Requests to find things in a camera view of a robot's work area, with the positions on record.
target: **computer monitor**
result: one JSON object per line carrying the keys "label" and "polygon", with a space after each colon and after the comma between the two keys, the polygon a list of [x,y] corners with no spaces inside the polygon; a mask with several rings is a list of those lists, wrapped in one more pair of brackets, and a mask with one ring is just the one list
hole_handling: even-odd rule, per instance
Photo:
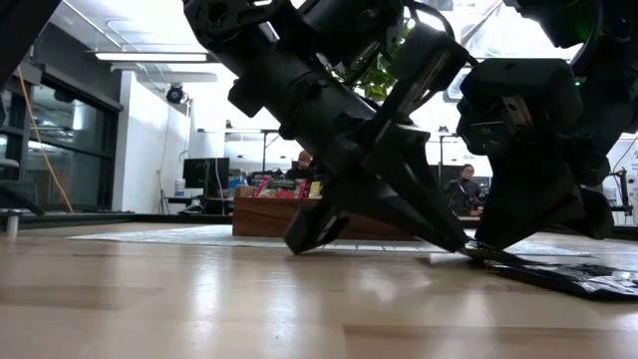
{"label": "computer monitor", "polygon": [[183,162],[186,188],[203,188],[205,195],[228,188],[230,158],[187,159]]}

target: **man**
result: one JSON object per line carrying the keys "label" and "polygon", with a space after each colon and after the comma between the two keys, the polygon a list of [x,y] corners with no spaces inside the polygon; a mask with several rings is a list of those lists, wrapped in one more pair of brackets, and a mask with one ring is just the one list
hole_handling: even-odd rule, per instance
{"label": "man", "polygon": [[299,153],[297,158],[297,166],[288,170],[286,173],[287,180],[312,180],[314,173],[310,169],[312,156],[305,151]]}
{"label": "man", "polygon": [[480,185],[472,180],[474,175],[475,168],[464,165],[461,168],[461,177],[451,181],[444,189],[450,208],[457,215],[471,215],[474,207],[480,203]]}

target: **rug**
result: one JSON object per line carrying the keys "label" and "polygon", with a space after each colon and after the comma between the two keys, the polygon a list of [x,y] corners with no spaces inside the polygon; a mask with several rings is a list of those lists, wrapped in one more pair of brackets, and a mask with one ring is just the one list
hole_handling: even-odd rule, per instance
{"label": "rug", "polygon": [[[114,232],[70,237],[74,240],[112,240],[130,243],[189,244],[214,246],[242,246],[260,248],[287,248],[282,238],[233,236],[232,225],[204,225],[189,228],[146,230],[135,232]],[[336,240],[315,250],[359,250],[447,253],[427,242],[420,241],[379,241],[379,240]],[[591,253],[540,245],[521,241],[507,251],[515,255],[540,256],[590,256]]]}

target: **wooden planter box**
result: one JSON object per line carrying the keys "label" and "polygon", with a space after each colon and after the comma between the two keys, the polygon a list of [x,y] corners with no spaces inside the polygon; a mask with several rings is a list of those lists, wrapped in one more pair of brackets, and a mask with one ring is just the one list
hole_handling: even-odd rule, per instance
{"label": "wooden planter box", "polygon": [[[288,224],[302,206],[312,206],[318,199],[235,197],[232,234],[241,236],[283,236]],[[341,239],[415,240],[388,224],[353,214],[341,232]]]}

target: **security camera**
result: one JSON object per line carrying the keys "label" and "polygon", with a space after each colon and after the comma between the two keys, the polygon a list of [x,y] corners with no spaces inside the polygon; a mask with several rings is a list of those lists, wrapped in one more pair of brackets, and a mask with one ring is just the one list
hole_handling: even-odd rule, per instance
{"label": "security camera", "polygon": [[166,100],[171,104],[182,105],[188,101],[188,94],[183,91],[183,84],[172,84],[166,93]]}

